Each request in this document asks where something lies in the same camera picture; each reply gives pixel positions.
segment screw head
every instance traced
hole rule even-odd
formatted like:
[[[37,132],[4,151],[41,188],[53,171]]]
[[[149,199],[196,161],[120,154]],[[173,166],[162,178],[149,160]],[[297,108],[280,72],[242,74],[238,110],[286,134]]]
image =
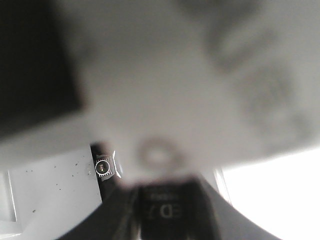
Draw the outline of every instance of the screw head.
[[[100,160],[95,165],[95,171],[99,176],[107,174],[109,170],[110,165],[106,160]]]

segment white plastic surface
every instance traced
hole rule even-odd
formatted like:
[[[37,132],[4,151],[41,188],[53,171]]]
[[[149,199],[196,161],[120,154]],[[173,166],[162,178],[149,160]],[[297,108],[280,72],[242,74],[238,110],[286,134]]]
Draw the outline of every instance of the white plastic surface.
[[[10,240],[52,240],[101,203],[89,145],[11,170],[22,234]]]

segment blurry white object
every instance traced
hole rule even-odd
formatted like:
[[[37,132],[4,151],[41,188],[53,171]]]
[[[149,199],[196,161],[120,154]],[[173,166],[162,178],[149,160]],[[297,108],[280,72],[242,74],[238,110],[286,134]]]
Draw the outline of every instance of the blurry white object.
[[[74,59],[86,110],[2,144],[7,165],[107,140],[130,185],[319,144],[320,2],[57,2],[82,29],[70,53],[91,47]]]

